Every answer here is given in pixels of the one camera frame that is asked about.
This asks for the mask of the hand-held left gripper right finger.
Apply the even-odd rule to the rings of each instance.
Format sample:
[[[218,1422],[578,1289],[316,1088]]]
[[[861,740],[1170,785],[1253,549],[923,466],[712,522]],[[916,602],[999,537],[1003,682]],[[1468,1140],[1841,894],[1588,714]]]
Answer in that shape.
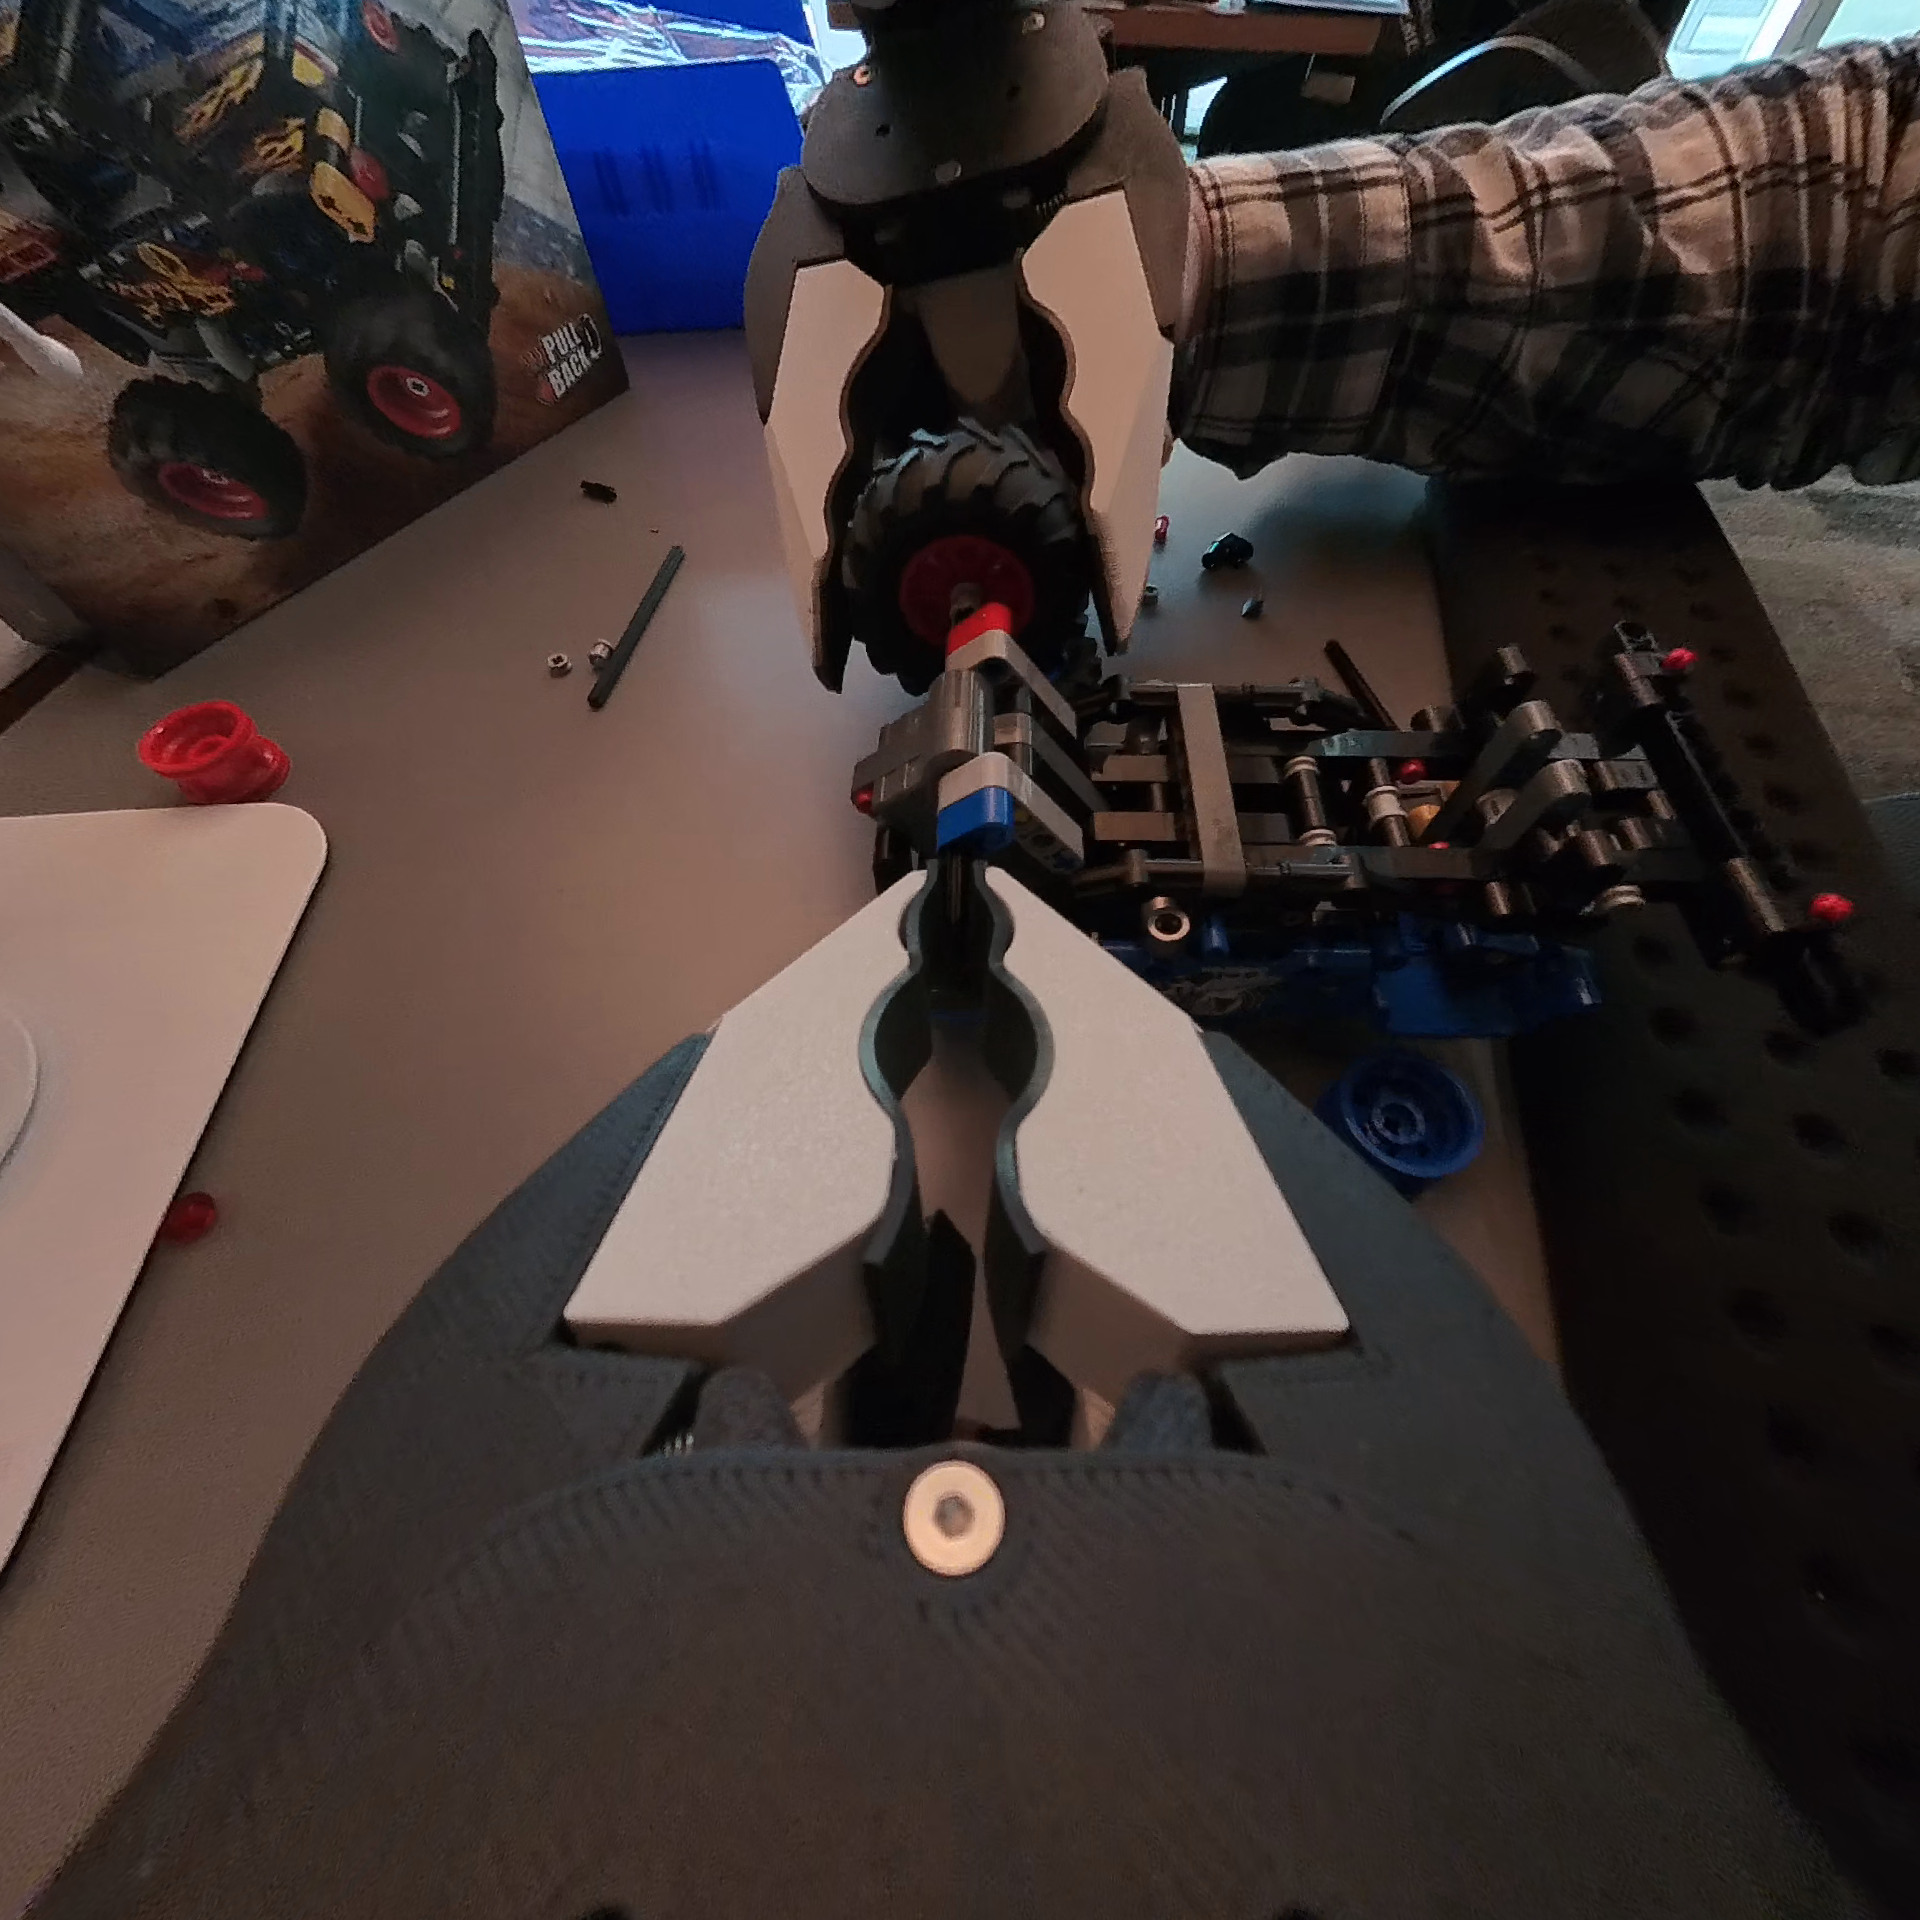
[[[1204,1031],[1003,871],[978,874],[1003,1094],[982,1284],[1024,1448],[1146,1376],[1332,1355],[1352,1320]]]

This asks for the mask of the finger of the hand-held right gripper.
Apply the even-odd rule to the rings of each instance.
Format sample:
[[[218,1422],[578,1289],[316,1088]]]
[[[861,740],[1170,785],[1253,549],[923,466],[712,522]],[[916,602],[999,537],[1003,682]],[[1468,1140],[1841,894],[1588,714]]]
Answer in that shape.
[[[1060,415],[1082,456],[1093,602],[1103,646],[1119,656],[1153,555],[1173,369],[1125,193],[1064,204],[1024,251],[1021,294],[1064,354]]]
[[[851,380],[884,334],[887,300],[868,275],[796,275],[764,421],[784,576],[814,676],[832,692],[845,676],[828,633],[832,502],[851,459]]]

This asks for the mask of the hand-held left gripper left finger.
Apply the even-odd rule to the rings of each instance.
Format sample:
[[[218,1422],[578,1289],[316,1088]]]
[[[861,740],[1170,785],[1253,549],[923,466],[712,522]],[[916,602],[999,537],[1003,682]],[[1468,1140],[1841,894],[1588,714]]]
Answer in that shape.
[[[912,874],[719,1016],[562,1311],[589,1349],[765,1381],[800,1439],[897,1366],[933,1297],[904,1093],[931,1054]]]

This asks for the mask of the black toy wheel red rim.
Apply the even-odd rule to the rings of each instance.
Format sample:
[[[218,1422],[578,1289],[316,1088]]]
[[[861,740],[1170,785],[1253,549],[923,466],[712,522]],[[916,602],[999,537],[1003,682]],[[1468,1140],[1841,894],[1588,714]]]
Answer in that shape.
[[[1085,635],[1091,561],[1078,493],[1025,432],[918,431],[858,495],[837,567],[851,638],[875,675],[923,695],[947,660],[954,597],[1002,607],[1058,669]]]

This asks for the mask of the toy brick monster truck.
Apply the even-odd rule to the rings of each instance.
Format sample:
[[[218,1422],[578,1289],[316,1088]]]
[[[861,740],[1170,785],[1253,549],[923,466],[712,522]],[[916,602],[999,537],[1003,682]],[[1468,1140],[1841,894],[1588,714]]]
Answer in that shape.
[[[849,779],[875,886],[999,862],[1200,1023],[1504,1043],[1596,1011],[1591,949],[1645,908],[1814,1036],[1864,1015],[1854,905],[1802,886],[1637,622],[1556,706],[1516,646],[1397,733],[1343,688],[1043,679],[989,602]]]

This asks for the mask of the person's right forearm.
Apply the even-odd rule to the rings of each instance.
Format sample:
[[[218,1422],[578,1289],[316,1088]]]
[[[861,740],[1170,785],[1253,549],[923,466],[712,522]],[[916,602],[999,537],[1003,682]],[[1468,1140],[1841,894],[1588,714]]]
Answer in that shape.
[[[1918,472],[1918,44],[1188,169],[1167,435],[1456,483]]]

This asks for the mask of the grey desk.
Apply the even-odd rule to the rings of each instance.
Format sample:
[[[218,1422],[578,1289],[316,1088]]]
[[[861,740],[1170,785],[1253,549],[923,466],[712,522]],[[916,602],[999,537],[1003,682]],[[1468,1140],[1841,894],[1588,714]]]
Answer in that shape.
[[[3,1576],[3,1916],[166,1722],[396,1315],[872,893],[848,780],[902,703],[861,663],[811,676],[744,336],[636,338],[626,366],[626,397],[161,682],[83,669],[3,735],[5,814],[153,808],[137,736],[227,701],[327,841],[182,1180],[218,1227],[153,1248]],[[587,648],[674,545],[592,712]]]

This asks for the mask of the blue toy wheel rim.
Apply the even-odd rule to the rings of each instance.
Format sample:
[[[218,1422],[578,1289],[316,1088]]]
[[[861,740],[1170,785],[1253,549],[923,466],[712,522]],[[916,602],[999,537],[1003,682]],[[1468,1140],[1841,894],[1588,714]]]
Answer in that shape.
[[[1403,1198],[1466,1170],[1485,1140],[1475,1093],[1451,1068],[1405,1049],[1360,1054],[1311,1113]]]

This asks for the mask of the long black axle rod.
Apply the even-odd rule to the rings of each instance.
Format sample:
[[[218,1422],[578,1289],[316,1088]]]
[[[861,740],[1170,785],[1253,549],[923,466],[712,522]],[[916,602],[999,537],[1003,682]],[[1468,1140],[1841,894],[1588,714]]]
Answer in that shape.
[[[640,600],[619,636],[609,646],[594,654],[592,681],[587,688],[589,712],[602,712],[609,705],[622,676],[636,658],[644,636],[648,636],[652,624],[655,622],[670,589],[680,576],[684,563],[684,545],[670,545],[644,593],[640,594]]]

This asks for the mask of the blue storage bin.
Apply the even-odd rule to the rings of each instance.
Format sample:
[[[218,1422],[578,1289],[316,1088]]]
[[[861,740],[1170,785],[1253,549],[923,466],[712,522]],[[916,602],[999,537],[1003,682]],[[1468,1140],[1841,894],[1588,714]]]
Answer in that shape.
[[[800,162],[808,106],[759,60],[529,75],[614,331],[742,329],[758,232]]]

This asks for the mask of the clear plastic bag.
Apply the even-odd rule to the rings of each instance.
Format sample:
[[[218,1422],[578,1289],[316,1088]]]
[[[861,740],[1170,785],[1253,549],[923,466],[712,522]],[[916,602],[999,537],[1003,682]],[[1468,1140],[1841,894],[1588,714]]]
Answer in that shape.
[[[536,78],[768,64],[796,110],[828,82],[804,5],[512,2]]]

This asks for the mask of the printed toy truck box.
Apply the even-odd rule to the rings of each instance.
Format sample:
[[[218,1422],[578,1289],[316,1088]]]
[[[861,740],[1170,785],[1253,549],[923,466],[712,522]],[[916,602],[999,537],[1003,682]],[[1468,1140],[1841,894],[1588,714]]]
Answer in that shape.
[[[628,389],[512,5],[1,7],[3,636],[157,676]]]

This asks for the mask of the black office chair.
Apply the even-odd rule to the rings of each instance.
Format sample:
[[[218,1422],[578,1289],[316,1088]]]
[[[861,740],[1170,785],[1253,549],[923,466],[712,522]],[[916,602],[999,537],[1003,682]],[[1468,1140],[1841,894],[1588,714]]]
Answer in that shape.
[[[1228,78],[1200,161],[1298,152],[1371,134],[1496,126],[1618,96],[1668,75],[1672,5],[1418,2],[1362,56],[1287,56]]]

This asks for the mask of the white base metal stand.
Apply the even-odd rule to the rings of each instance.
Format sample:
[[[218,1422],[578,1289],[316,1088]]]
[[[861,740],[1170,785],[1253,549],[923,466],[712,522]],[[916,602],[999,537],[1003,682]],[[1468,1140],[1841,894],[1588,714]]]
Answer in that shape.
[[[1,824],[1,1560],[324,876],[253,802]]]

